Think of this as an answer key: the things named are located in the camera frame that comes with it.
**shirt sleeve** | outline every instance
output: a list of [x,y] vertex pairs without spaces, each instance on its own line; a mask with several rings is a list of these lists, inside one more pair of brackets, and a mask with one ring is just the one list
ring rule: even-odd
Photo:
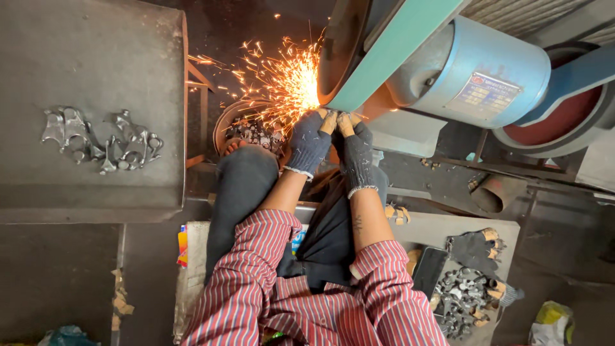
[[301,222],[279,210],[257,211],[236,227],[235,245],[216,264],[182,345],[258,344],[258,319],[267,313],[276,267],[297,228]]
[[412,290],[408,256],[394,241],[359,251],[351,273],[359,285],[367,315],[384,345],[448,345],[427,296]]

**workbench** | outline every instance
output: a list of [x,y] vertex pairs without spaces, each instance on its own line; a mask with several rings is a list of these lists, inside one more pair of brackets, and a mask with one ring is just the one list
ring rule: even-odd
[[[426,214],[410,212],[410,223],[396,225],[395,218],[389,219],[389,225],[397,240],[406,251],[416,249],[422,245],[434,246],[443,249],[449,236],[461,235],[466,232],[480,231],[491,227],[498,231],[500,238],[507,246],[501,253],[496,275],[502,280],[508,279],[508,272],[512,263],[512,256],[519,235],[519,224],[513,221],[492,219],[479,219],[474,217],[461,217],[455,215]],[[442,279],[445,272],[460,269],[461,266],[452,260],[447,260],[442,270]],[[476,345],[489,346],[496,328],[498,312],[488,312],[491,321],[480,328],[472,328],[472,334],[463,340],[449,340],[451,346]]]
[[[129,0],[0,0],[0,222],[159,222],[181,210],[187,39],[183,11]],[[53,140],[46,109],[81,111],[102,144],[112,113],[163,141],[143,169],[100,174]]]

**black pants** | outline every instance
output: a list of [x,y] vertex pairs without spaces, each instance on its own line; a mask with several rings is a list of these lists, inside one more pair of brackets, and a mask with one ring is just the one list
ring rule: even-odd
[[[373,172],[384,207],[389,179],[378,167]],[[235,226],[252,214],[271,191],[278,167],[273,154],[259,146],[246,145],[220,160],[216,176],[218,191],[207,241],[205,283],[217,261],[231,250]],[[323,201],[295,255],[287,244],[277,274],[284,278],[306,275],[314,291],[321,290],[326,282],[350,286],[348,267],[354,261],[354,243],[344,177],[337,169],[324,172],[315,176],[304,191],[308,189]]]

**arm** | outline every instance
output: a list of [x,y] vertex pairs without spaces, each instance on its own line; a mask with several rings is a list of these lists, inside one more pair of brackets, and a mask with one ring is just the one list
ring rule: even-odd
[[365,310],[385,345],[447,345],[423,292],[412,290],[408,256],[396,242],[371,177],[371,134],[338,118],[356,258],[351,265]]
[[297,143],[291,141],[293,153],[288,168],[256,212],[236,227],[235,245],[216,264],[196,304],[183,345],[258,344],[258,320],[267,314],[276,267],[291,234],[301,230],[301,223],[292,213],[306,179],[314,173],[319,158],[325,156],[331,143],[326,133],[321,135],[319,126],[323,119],[316,116],[319,122],[309,116],[298,122],[293,135],[309,138],[311,143],[300,142],[304,146],[298,152]]

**metal plate label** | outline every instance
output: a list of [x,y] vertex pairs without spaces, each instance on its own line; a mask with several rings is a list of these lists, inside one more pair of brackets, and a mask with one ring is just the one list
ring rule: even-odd
[[521,92],[521,88],[485,74],[472,72],[461,91],[444,107],[482,119],[502,113]]

